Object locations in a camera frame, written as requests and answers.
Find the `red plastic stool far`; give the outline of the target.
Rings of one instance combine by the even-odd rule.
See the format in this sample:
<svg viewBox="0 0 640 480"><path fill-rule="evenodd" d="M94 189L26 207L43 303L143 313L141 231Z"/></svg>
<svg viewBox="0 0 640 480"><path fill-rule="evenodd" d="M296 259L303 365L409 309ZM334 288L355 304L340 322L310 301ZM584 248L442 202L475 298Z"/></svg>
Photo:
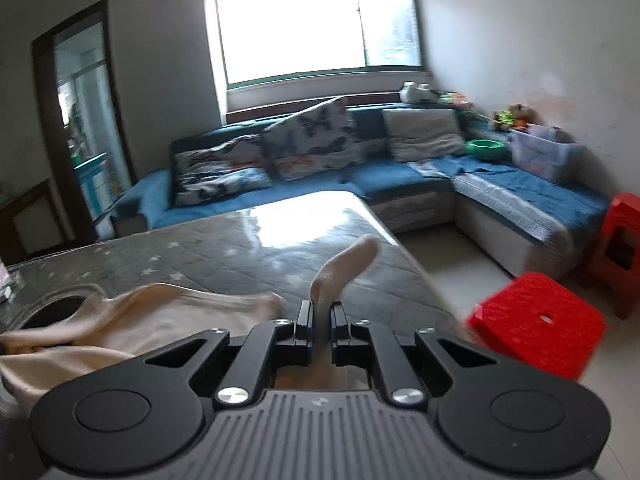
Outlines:
<svg viewBox="0 0 640 480"><path fill-rule="evenodd" d="M640 198L623 192L608 206L597 243L588 262L588 273L608 286L616 297L618 318L631 315L639 303Z"/></svg>

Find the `grey plain cushion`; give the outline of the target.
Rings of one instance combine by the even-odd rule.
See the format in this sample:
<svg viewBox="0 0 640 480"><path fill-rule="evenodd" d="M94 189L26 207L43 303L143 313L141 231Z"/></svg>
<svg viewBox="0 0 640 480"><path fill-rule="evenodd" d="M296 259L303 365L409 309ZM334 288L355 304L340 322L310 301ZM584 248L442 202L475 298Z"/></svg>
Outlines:
<svg viewBox="0 0 640 480"><path fill-rule="evenodd" d="M465 152L457 114L451 108L391 108L383 110L383 118L396 162Z"/></svg>

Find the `red plastic stool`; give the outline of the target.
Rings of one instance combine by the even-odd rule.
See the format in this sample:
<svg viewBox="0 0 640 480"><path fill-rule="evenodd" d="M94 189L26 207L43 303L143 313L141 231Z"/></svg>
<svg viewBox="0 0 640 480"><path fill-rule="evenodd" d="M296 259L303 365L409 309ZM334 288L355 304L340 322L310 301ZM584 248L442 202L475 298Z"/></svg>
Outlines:
<svg viewBox="0 0 640 480"><path fill-rule="evenodd" d="M605 332L597 308L537 272L476 304L466 325L489 349L574 382Z"/></svg>
<svg viewBox="0 0 640 480"><path fill-rule="evenodd" d="M588 262L588 273L608 286L616 297L618 318L631 315L639 303L640 198L623 192L608 206L597 243Z"/></svg>

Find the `butterfly pillow lying flat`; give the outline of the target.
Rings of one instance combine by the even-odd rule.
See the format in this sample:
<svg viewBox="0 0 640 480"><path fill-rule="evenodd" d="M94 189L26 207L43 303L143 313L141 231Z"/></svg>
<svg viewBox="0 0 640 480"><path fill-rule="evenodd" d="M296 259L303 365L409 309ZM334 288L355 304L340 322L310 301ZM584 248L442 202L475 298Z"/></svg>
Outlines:
<svg viewBox="0 0 640 480"><path fill-rule="evenodd" d="M175 203L195 206L248 191L270 188L272 180L258 134L175 154Z"/></svg>

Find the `window with green frame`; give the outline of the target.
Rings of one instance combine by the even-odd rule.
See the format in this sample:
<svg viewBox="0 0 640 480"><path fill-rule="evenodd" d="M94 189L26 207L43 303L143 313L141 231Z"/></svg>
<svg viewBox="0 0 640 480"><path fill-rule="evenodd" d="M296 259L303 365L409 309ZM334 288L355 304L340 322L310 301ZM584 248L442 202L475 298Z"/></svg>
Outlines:
<svg viewBox="0 0 640 480"><path fill-rule="evenodd" d="M414 0L215 0L232 87L423 64Z"/></svg>

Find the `colourful toy pile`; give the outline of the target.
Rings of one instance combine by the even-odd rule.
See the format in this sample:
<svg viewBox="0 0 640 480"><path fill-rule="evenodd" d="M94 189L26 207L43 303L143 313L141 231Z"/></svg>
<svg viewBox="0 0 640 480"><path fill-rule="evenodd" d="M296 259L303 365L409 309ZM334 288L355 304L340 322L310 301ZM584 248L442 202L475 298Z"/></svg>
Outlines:
<svg viewBox="0 0 640 480"><path fill-rule="evenodd" d="M488 127L492 131L508 132L511 129L524 131L535 121L536 113L524 104L511 104L504 110L493 112Z"/></svg>

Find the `cream knit garment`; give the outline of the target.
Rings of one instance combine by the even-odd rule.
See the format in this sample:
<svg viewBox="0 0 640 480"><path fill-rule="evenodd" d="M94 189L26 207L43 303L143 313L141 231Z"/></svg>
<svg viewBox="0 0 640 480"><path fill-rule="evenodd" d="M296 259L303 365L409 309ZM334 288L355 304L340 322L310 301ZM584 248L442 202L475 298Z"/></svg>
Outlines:
<svg viewBox="0 0 640 480"><path fill-rule="evenodd" d="M314 348L308 366L287 366L280 388L332 389L346 375L330 359L329 307L345 287L378 255L378 239L363 235L328 260L310 284L314 306ZM63 382L142 356L202 330L225 328L233 336L284 315L284 300L274 292L221 295L171 284L149 284L115 298L94 294L66 320L45 328L2 335L6 349L1 375L23 414Z"/></svg>

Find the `clear plastic storage box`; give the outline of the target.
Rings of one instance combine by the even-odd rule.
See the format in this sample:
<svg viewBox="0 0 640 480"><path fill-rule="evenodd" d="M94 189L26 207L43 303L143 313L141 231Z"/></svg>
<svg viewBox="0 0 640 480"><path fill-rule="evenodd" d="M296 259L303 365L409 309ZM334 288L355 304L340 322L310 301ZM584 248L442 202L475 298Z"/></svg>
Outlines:
<svg viewBox="0 0 640 480"><path fill-rule="evenodd" d="M556 184L573 180L582 161L584 146L559 128L511 129L509 141L515 166Z"/></svg>

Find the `dark framed doorway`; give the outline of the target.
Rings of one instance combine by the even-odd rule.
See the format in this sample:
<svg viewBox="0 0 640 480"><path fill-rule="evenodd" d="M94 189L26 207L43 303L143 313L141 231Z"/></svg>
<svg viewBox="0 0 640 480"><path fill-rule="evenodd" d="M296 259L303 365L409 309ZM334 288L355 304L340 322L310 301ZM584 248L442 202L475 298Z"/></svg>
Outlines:
<svg viewBox="0 0 640 480"><path fill-rule="evenodd" d="M116 91L107 2L36 38L32 69L44 146L66 218L75 240L93 243L115 204L93 223L74 168L106 153L122 196L137 182Z"/></svg>

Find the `butterfly pillow upright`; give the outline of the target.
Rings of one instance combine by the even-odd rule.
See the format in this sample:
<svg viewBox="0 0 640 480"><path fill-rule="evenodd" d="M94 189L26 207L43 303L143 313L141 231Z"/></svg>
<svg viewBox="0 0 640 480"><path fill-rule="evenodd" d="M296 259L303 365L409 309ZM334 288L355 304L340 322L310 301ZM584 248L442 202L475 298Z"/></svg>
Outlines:
<svg viewBox="0 0 640 480"><path fill-rule="evenodd" d="M285 181L360 165L360 148L352 113L342 96L285 117L265 128L269 157Z"/></svg>

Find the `blue cabinet behind doorway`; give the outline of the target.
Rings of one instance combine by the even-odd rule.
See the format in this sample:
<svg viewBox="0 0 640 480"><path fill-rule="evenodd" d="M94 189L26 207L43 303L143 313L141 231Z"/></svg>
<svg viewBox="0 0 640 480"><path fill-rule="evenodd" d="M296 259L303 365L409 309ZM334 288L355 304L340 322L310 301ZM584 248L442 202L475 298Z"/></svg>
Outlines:
<svg viewBox="0 0 640 480"><path fill-rule="evenodd" d="M93 156L78 164L75 176L93 223L108 214L122 196L122 187L106 153Z"/></svg>

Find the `blue sectional sofa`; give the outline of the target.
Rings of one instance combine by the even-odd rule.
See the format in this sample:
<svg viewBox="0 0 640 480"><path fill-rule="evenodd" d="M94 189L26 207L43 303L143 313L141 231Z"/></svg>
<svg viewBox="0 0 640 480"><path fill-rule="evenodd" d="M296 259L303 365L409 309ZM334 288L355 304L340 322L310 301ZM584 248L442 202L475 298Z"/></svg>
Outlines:
<svg viewBox="0 0 640 480"><path fill-rule="evenodd" d="M294 181L280 177L262 137L285 118L238 122L175 140L169 165L151 172L115 204L111 222L127 236L199 218L280 202L321 191L349 192L363 200L394 233L452 223L506 272L542 272L558 278L578 263L600 229L608 200L579 184L559 185L510 162L481 162L466 154L396 162L383 110L451 108L466 141L462 110L441 105L356 106L354 118L364 162ZM175 203L175 154L212 148L237 136L258 134L272 180L270 188L180 207Z"/></svg>

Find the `white plush toy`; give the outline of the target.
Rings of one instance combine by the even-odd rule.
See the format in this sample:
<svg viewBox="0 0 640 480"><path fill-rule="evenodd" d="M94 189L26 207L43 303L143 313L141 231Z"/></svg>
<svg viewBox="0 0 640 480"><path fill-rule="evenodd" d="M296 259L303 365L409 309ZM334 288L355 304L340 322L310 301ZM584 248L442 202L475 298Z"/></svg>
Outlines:
<svg viewBox="0 0 640 480"><path fill-rule="evenodd" d="M438 101L438 94L429 84L405 81L399 91L399 99L405 104L435 103Z"/></svg>

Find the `green round bowl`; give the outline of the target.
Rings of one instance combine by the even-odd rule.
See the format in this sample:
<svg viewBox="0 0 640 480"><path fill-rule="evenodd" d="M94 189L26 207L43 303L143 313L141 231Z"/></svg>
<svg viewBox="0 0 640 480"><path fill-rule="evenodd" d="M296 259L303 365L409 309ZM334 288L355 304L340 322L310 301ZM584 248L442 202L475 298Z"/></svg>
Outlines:
<svg viewBox="0 0 640 480"><path fill-rule="evenodd" d="M474 139L465 144L466 154L482 162L494 162L506 156L506 144L491 139Z"/></svg>

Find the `red plastic stool near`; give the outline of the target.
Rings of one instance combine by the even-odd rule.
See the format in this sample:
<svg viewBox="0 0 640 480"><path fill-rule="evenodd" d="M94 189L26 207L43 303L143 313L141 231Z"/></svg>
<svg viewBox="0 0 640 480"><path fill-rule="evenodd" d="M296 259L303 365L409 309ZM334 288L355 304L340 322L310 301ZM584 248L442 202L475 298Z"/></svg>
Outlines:
<svg viewBox="0 0 640 480"><path fill-rule="evenodd" d="M489 349L574 382L605 332L597 308L537 272L476 304L466 325Z"/></svg>

